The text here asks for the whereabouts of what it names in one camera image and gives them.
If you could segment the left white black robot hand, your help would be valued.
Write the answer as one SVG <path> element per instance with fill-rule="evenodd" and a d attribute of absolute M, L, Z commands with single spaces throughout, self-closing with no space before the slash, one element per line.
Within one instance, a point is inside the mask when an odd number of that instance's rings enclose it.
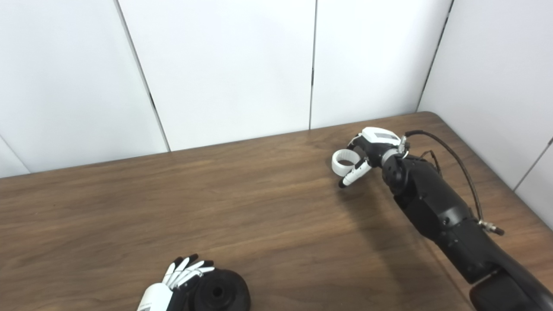
<path fill-rule="evenodd" d="M 213 260 L 198 259 L 198 254 L 174 259 L 162 281 L 146 288 L 137 310 L 183 311 L 201 278 L 215 270 Z"/>

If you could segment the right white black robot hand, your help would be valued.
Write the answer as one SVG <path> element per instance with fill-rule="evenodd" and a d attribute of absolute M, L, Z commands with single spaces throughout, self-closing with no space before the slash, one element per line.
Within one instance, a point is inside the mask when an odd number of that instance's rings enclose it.
<path fill-rule="evenodd" d="M 348 143 L 346 149 L 334 152 L 332 169 L 341 177 L 340 188 L 346 188 L 372 168 L 382 168 L 393 156 L 408 155 L 406 137 L 383 128 L 366 127 Z"/>

